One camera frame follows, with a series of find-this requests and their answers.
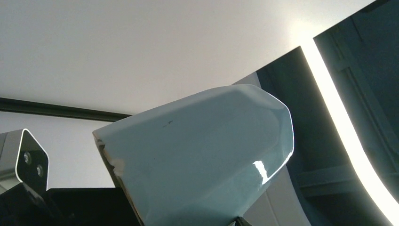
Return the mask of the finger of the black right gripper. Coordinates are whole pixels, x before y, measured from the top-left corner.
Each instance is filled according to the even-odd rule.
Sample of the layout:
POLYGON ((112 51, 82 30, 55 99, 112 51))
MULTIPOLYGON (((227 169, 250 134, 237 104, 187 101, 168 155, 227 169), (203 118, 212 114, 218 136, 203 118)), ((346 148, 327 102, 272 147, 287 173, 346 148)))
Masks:
POLYGON ((2 226, 139 226, 121 188, 52 188, 25 184, 0 195, 2 226))

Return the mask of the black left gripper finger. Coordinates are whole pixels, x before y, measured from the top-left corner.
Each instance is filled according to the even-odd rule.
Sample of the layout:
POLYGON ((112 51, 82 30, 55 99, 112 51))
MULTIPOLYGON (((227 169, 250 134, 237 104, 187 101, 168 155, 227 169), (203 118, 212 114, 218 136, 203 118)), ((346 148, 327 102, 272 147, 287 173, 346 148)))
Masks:
POLYGON ((243 217, 237 217, 234 220, 234 226, 252 226, 248 221, 246 221, 243 217))

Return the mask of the light blue mug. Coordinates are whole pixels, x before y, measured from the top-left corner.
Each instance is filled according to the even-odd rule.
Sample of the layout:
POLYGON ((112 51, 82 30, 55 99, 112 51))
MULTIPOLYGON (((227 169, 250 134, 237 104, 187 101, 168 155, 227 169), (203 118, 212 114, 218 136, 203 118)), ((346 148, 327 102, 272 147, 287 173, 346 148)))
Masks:
POLYGON ((288 107, 250 84, 208 89, 93 132, 142 226, 227 226, 294 150, 288 107))

